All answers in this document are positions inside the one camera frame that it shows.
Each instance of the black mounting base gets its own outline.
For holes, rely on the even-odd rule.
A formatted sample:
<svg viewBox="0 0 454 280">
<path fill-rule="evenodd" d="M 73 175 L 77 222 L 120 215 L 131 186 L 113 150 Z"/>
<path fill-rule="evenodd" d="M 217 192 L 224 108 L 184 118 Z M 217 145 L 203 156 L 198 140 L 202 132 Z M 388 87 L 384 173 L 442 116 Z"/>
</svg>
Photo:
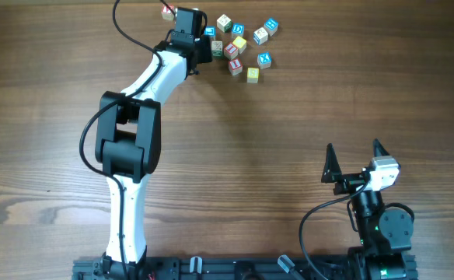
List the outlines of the black mounting base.
<svg viewBox="0 0 454 280">
<path fill-rule="evenodd" d="M 312 256 L 316 266 L 333 280 L 351 279 L 347 255 Z M 100 270 L 100 258 L 75 261 L 72 280 L 106 280 Z M 292 259 L 305 280 L 318 280 L 304 259 Z M 229 258 L 202 260 L 201 274 L 190 273 L 190 259 L 147 257 L 146 265 L 155 280 L 294 280 L 278 265 L 277 258 Z"/>
</svg>

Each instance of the table surface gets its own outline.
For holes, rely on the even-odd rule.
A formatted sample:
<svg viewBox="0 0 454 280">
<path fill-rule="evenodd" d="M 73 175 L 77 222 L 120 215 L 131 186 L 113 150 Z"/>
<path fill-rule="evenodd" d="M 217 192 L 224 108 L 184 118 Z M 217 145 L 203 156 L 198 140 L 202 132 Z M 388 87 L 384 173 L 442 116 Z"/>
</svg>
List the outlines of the table surface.
<svg viewBox="0 0 454 280">
<path fill-rule="evenodd" d="M 301 256 L 301 217 L 334 198 L 320 183 L 327 143 L 352 173 L 379 138 L 402 164 L 383 198 L 416 212 L 421 278 L 454 279 L 454 2 L 182 5 L 211 25 L 223 13 L 244 23 L 245 68 L 265 51 L 274 61 L 256 85 L 226 61 L 201 65 L 169 98 L 145 201 L 148 255 Z M 109 191 L 83 166 L 79 137 L 101 95 L 151 59 L 114 29 L 111 9 L 0 7 L 0 279 L 66 279 L 73 260 L 106 249 Z M 154 45 L 173 26 L 159 10 L 123 4 L 117 17 Z M 257 46 L 269 17 L 278 32 Z M 91 131 L 90 158 L 94 141 Z M 305 239 L 313 254 L 360 244 L 344 203 L 317 212 Z"/>
</svg>

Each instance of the yellow letter block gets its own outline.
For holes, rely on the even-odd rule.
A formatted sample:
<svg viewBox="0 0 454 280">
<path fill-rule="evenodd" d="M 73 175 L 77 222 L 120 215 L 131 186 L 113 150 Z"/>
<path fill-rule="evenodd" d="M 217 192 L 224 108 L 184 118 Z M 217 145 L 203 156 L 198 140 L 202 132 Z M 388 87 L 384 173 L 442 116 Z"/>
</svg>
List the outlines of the yellow letter block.
<svg viewBox="0 0 454 280">
<path fill-rule="evenodd" d="M 238 36 L 232 43 L 237 47 L 240 54 L 246 50 L 246 40 L 244 40 L 241 36 Z"/>
<path fill-rule="evenodd" d="M 248 82 L 258 83 L 258 75 L 260 74 L 260 69 L 258 68 L 248 68 Z"/>
</svg>

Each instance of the wood grain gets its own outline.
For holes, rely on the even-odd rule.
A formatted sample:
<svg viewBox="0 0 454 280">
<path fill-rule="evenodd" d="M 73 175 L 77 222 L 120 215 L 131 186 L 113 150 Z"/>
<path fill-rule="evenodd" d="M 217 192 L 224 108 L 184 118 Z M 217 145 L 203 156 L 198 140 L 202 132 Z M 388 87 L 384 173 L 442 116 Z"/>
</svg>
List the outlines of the wood grain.
<svg viewBox="0 0 454 280">
<path fill-rule="evenodd" d="M 301 255 L 299 220 L 333 198 L 328 142 L 344 172 L 379 138 L 402 164 L 383 197 L 409 205 L 423 279 L 454 279 L 454 2 L 191 2 L 246 25 L 245 67 L 270 51 L 258 85 L 225 61 L 201 65 L 162 110 L 162 157 L 146 197 L 151 256 Z M 158 43 L 159 3 L 124 4 L 121 27 Z M 66 279 L 109 236 L 105 180 L 78 155 L 83 126 L 151 55 L 122 38 L 111 5 L 0 7 L 0 279 Z M 279 31 L 256 46 L 268 17 Z M 223 36 L 224 42 L 229 35 Z M 92 157 L 95 132 L 86 152 Z M 307 247 L 359 244 L 345 205 L 306 225 Z"/>
<path fill-rule="evenodd" d="M 153 3 L 158 0 L 122 0 L 124 3 Z M 241 2 L 242 0 L 196 0 L 196 2 Z M 188 3 L 187 0 L 167 1 L 176 3 Z M 0 6 L 3 5 L 73 5 L 73 4 L 113 4 L 114 0 L 0 0 Z"/>
</svg>

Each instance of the toy block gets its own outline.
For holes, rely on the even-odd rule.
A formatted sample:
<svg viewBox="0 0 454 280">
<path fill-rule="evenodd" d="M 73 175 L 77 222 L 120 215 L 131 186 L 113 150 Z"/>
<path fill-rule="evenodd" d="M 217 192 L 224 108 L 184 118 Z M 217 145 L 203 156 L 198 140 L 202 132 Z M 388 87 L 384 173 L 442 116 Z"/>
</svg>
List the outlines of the toy block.
<svg viewBox="0 0 454 280">
<path fill-rule="evenodd" d="M 237 75 L 243 71 L 243 65 L 238 58 L 229 61 L 229 71 L 232 75 Z"/>
<path fill-rule="evenodd" d="M 212 41 L 211 42 L 211 55 L 214 58 L 221 58 L 222 55 L 223 43 L 221 41 Z"/>
<path fill-rule="evenodd" d="M 214 26 L 206 26 L 204 29 L 204 35 L 210 37 L 210 41 L 213 41 L 216 39 L 216 31 Z"/>
<path fill-rule="evenodd" d="M 242 52 L 243 52 L 244 50 L 246 50 L 246 45 L 247 45 L 247 43 L 246 43 L 246 40 L 244 40 L 242 37 L 239 37 L 239 36 L 238 36 L 238 37 L 232 42 L 232 44 L 233 44 L 235 47 L 238 48 L 239 54 L 242 54 Z"/>
<path fill-rule="evenodd" d="M 217 27 L 225 33 L 232 27 L 232 20 L 228 16 L 222 15 L 217 19 Z"/>
<path fill-rule="evenodd" d="M 236 58 L 238 53 L 239 53 L 239 50 L 232 43 L 229 43 L 227 45 L 227 47 L 224 48 L 224 55 L 229 60 Z"/>
<path fill-rule="evenodd" d="M 272 64 L 272 58 L 268 53 L 258 54 L 258 66 L 260 69 L 269 68 Z"/>
<path fill-rule="evenodd" d="M 234 26 L 232 27 L 232 36 L 231 36 L 231 38 L 236 38 L 237 36 L 242 37 L 243 35 L 244 35 L 244 25 L 243 24 L 234 23 Z"/>
<path fill-rule="evenodd" d="M 258 75 L 260 74 L 260 69 L 258 68 L 248 68 L 248 82 L 258 83 Z"/>
<path fill-rule="evenodd" d="M 260 29 L 254 32 L 253 39 L 255 40 L 255 42 L 257 42 L 257 44 L 261 45 L 267 42 L 268 33 L 263 27 L 261 27 Z"/>
<path fill-rule="evenodd" d="M 162 8 L 162 17 L 166 20 L 173 20 L 174 16 L 172 14 L 172 11 L 170 11 L 165 5 L 163 5 Z"/>
<path fill-rule="evenodd" d="M 279 23 L 272 18 L 268 19 L 268 21 L 264 24 L 264 29 L 268 32 L 270 36 L 274 35 L 278 27 Z"/>
</svg>

